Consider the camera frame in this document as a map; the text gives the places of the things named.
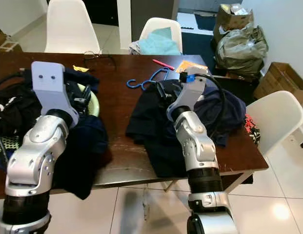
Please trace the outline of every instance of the black garment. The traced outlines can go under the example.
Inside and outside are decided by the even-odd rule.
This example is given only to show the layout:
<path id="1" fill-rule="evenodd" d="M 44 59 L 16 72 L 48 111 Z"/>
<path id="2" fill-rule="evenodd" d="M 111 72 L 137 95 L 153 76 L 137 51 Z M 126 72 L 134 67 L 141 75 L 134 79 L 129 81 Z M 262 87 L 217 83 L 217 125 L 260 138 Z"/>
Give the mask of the black garment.
<path id="1" fill-rule="evenodd" d="M 18 135 L 21 139 L 40 116 L 41 104 L 35 93 L 24 85 L 15 84 L 0 90 L 0 136 Z"/>
<path id="2" fill-rule="evenodd" d="M 108 136 L 101 120 L 95 116 L 80 118 L 77 126 L 70 130 L 67 147 L 56 161 L 55 187 L 86 199 L 97 170 L 111 160 L 102 161 L 101 155 L 107 146 Z"/>
<path id="3" fill-rule="evenodd" d="M 0 91 L 0 104 L 3 103 L 3 106 L 10 98 L 16 97 L 0 112 L 0 135 L 17 134 L 21 141 L 25 133 L 34 126 L 41 111 L 41 104 L 31 90 L 31 71 L 26 70 L 23 75 L 24 83 Z M 73 98 L 81 97 L 74 81 L 85 86 L 89 84 L 91 90 L 97 92 L 99 80 L 90 74 L 66 69 L 64 76 L 72 106 Z M 70 129 L 66 149 L 56 162 L 53 176 L 56 187 L 72 192 L 81 199 L 87 198 L 97 170 L 111 160 L 109 155 L 102 155 L 107 144 L 108 137 L 102 121 L 95 116 L 80 117 L 77 126 Z"/>
<path id="4" fill-rule="evenodd" d="M 172 94 L 177 80 L 162 81 L 165 91 Z M 208 134 L 213 131 L 214 120 L 221 110 L 221 99 L 216 88 L 207 82 L 205 99 L 195 105 L 195 112 L 206 126 Z M 244 121 L 244 103 L 225 91 L 226 112 L 220 128 L 213 136 L 214 142 L 223 145 L 227 133 L 240 127 Z M 150 162 L 159 177 L 185 177 L 185 162 L 172 122 L 166 117 L 166 107 L 159 105 L 154 85 L 140 96 L 126 129 L 126 135 L 135 143 L 144 144 Z"/>
<path id="5" fill-rule="evenodd" d="M 32 72 L 29 69 L 26 69 L 24 71 L 24 79 L 25 79 L 25 84 L 28 85 L 29 87 L 32 87 Z M 80 72 L 80 71 L 75 71 L 70 68 L 65 68 L 65 71 L 63 73 L 63 79 L 64 82 L 66 83 L 67 81 L 74 81 L 76 83 L 82 84 L 84 86 L 90 85 L 91 86 L 91 91 L 93 93 L 98 93 L 98 85 L 99 85 L 99 79 L 92 76 L 89 73 L 85 72 Z"/>

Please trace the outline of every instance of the dark wood tabletop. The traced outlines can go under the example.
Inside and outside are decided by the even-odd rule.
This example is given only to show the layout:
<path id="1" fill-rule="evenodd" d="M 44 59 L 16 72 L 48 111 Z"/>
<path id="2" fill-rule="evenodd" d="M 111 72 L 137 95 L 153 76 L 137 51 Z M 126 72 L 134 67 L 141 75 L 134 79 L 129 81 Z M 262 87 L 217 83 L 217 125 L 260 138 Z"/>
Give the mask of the dark wood tabletop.
<path id="1" fill-rule="evenodd" d="M 138 82 L 150 78 L 160 68 L 152 62 L 158 59 L 171 66 L 178 67 L 182 60 L 204 64 L 202 58 L 191 56 L 143 56 L 143 55 L 111 55 L 103 56 L 87 62 L 91 74 L 100 79 L 99 93 L 100 117 L 109 135 L 107 154 L 112 161 L 99 171 L 94 186 L 112 187 L 125 184 L 138 184 L 170 180 L 157 178 L 147 153 L 142 145 L 135 145 L 131 138 L 125 136 L 131 113 L 141 95 L 141 89 L 129 89 L 126 82 L 136 79 Z M 65 67 L 84 67 L 83 55 L 79 54 L 47 54 L 47 53 L 0 53 L 0 79 L 18 71 L 30 68 L 33 61 L 49 61 L 63 64 Z M 178 78 L 173 71 L 168 78 Z M 239 129 L 232 133 L 226 148 L 216 147 L 221 175 L 233 175 L 249 170 L 268 168 L 257 146 L 245 131 Z M 4 194 L 5 174 L 0 170 L 0 197 Z"/>

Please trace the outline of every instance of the light blue towel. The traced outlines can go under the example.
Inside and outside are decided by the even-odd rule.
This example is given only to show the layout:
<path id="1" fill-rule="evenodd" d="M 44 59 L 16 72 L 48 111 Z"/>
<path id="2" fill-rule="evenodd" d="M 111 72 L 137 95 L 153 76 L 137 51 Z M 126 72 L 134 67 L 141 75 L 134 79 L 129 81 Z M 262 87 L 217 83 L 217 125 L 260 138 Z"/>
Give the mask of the light blue towel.
<path id="1" fill-rule="evenodd" d="M 138 41 L 142 55 L 180 55 L 175 41 L 172 41 L 171 28 L 161 28 L 148 34 L 147 39 Z"/>

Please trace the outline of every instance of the chair backrest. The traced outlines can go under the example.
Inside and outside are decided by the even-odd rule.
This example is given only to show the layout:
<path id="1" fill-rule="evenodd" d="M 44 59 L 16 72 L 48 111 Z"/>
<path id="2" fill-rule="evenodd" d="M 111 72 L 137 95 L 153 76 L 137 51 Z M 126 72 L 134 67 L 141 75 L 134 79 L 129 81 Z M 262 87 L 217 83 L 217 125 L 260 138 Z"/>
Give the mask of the chair backrest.
<path id="1" fill-rule="evenodd" d="M 246 112 L 260 129 L 259 150 L 263 156 L 303 123 L 303 108 L 288 91 L 264 96 L 248 105 Z"/>
<path id="2" fill-rule="evenodd" d="M 99 53 L 98 40 L 82 0 L 51 0 L 47 10 L 47 53 Z"/>
<path id="3" fill-rule="evenodd" d="M 151 33 L 152 31 L 160 28 L 171 28 L 171 33 L 172 33 L 172 40 L 176 42 L 179 51 L 182 53 L 182 30 L 181 30 L 181 25 L 171 19 L 163 19 L 163 18 L 150 18 L 142 32 L 140 39 L 147 39 L 148 34 Z"/>

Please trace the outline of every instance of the orange packet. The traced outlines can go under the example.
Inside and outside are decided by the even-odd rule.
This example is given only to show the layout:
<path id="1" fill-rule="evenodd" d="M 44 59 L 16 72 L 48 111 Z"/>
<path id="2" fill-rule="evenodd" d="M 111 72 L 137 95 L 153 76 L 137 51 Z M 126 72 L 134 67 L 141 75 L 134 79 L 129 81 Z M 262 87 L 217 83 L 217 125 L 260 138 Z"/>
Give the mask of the orange packet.
<path id="1" fill-rule="evenodd" d="M 179 65 L 179 67 L 176 69 L 175 72 L 176 73 L 181 73 L 181 72 L 185 71 L 188 67 L 197 67 L 199 69 L 208 70 L 207 66 L 203 66 L 201 64 L 197 64 L 197 63 L 194 63 L 194 62 L 189 62 L 189 61 L 183 60 L 181 62 L 181 64 Z"/>

